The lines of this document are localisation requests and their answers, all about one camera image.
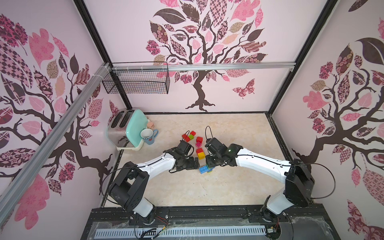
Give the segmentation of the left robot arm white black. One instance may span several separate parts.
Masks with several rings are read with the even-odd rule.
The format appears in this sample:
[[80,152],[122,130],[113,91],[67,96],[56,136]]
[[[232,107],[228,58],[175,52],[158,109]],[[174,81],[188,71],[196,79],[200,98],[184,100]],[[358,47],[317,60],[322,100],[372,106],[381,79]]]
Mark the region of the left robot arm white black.
[[199,160],[193,157],[194,147],[186,141],[165,150],[163,154],[151,161],[134,164],[128,162],[117,169],[117,176],[106,190],[106,197],[128,213],[136,213],[147,224],[156,218],[157,207],[144,198],[149,180],[164,173],[174,174],[184,170],[197,170]]

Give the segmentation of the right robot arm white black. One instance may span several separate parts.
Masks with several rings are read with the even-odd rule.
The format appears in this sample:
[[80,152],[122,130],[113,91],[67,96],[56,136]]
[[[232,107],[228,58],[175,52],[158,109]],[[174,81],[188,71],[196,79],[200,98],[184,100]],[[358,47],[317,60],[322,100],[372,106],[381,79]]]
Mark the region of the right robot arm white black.
[[206,156],[206,164],[210,168],[217,166],[248,168],[284,184],[282,189],[266,198],[260,209],[260,215],[266,222],[276,222],[278,215],[292,206],[306,208],[313,200],[319,199],[312,196],[315,179],[309,169],[310,164],[305,164],[299,159],[292,161],[273,159],[237,144],[230,144],[227,147],[217,138],[209,138],[205,148],[209,153]]

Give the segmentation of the blue long lego brick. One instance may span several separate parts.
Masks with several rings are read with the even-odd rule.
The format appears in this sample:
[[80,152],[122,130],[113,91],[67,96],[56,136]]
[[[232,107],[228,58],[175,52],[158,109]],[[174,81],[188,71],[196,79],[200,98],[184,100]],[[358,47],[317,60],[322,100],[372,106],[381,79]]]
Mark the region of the blue long lego brick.
[[208,173],[208,172],[210,172],[211,170],[212,170],[212,169],[209,168],[209,167],[207,167],[207,166],[203,166],[203,167],[200,167],[200,168],[199,168],[199,172],[200,172],[200,174]]

